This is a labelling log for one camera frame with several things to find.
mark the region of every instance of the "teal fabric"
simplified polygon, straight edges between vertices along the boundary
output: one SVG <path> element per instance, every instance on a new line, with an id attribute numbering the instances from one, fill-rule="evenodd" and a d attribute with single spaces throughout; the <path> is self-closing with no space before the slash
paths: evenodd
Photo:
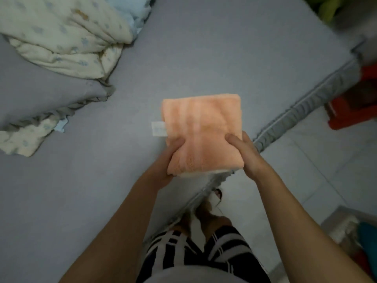
<path id="1" fill-rule="evenodd" d="M 368 257 L 373 279 L 377 281 L 377 228 L 362 222 L 358 229 L 359 241 Z"/>

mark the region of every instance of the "folded towel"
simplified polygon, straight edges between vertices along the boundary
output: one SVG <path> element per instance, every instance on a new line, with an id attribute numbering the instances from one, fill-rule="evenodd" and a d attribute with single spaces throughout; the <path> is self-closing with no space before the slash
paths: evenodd
<path id="1" fill-rule="evenodd" d="M 162 117 L 167 145 L 179 137 L 186 139 L 174 153 L 168 174 L 186 176 L 243 167 L 239 151 L 224 138 L 232 133 L 242 139 L 241 99 L 237 94 L 164 99 Z"/>

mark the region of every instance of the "striped shorts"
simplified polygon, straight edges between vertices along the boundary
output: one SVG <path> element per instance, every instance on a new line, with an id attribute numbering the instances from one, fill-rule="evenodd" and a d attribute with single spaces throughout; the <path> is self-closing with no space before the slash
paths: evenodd
<path id="1" fill-rule="evenodd" d="M 142 283 L 158 272 L 181 265 L 217 268 L 247 281 L 270 282 L 241 234 L 232 226 L 215 231 L 204 246 L 204 252 L 180 231 L 158 234 L 148 248 L 136 283 Z"/>

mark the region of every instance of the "stain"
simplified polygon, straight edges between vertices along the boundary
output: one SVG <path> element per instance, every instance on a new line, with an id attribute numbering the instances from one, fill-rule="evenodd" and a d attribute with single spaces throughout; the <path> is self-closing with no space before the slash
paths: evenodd
<path id="1" fill-rule="evenodd" d="M 85 20 L 85 21 L 89 20 L 88 15 L 84 14 L 84 13 L 83 13 L 82 11 L 80 11 L 79 9 L 73 9 L 73 10 L 72 10 L 72 13 L 80 15 L 80 16 L 82 17 L 82 19 Z"/>

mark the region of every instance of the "white label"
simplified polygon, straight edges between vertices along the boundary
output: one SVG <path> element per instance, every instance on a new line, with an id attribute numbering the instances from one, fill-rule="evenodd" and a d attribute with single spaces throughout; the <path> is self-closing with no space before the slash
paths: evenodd
<path id="1" fill-rule="evenodd" d="M 152 122 L 152 135 L 156 137 L 167 137 L 165 122 Z"/>

